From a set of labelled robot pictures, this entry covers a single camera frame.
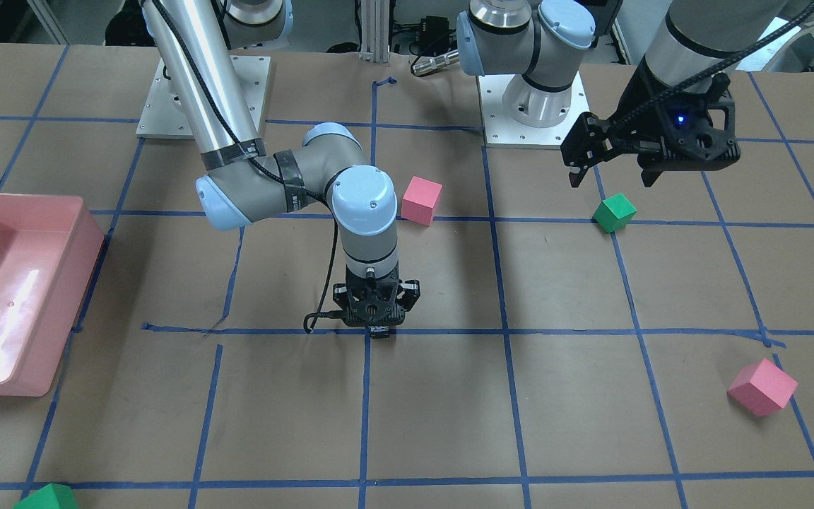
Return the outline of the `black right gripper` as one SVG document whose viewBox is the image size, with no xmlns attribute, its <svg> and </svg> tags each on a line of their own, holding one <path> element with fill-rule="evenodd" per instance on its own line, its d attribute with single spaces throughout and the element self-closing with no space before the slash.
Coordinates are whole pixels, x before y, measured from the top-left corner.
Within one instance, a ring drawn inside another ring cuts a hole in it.
<svg viewBox="0 0 814 509">
<path fill-rule="evenodd" d="M 333 301 L 340 310 L 333 313 L 349 327 L 394 327 L 405 321 L 421 294 L 420 281 L 407 280 L 376 284 L 338 283 Z"/>
</svg>

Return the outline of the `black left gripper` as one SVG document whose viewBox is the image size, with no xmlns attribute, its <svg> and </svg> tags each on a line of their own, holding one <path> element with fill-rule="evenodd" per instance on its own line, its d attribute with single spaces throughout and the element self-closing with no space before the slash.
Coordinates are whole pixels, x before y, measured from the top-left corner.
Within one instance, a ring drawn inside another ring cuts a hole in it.
<svg viewBox="0 0 814 509">
<path fill-rule="evenodd" d="M 583 112 L 561 145 L 572 188 L 590 168 L 622 154 L 637 156 L 644 187 L 664 172 L 717 171 L 740 160 L 730 78 L 717 72 L 704 93 L 670 87 L 636 71 L 607 119 Z"/>
</svg>

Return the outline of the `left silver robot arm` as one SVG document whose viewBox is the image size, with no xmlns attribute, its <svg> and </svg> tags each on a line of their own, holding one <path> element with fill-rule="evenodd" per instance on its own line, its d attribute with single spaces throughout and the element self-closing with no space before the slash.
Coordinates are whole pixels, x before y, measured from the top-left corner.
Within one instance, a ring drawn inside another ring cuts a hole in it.
<svg viewBox="0 0 814 509">
<path fill-rule="evenodd" d="M 740 159 L 726 73 L 736 54 L 698 39 L 708 13 L 707 1 L 672 2 L 615 112 L 578 116 L 561 145 L 573 187 L 622 154 L 637 156 L 646 187 L 664 172 L 723 170 Z M 558 118 L 557 101 L 569 99 L 595 28 L 575 1 L 471 1 L 456 20 L 456 41 L 466 74 L 513 75 L 511 114 L 545 127 Z"/>
</svg>

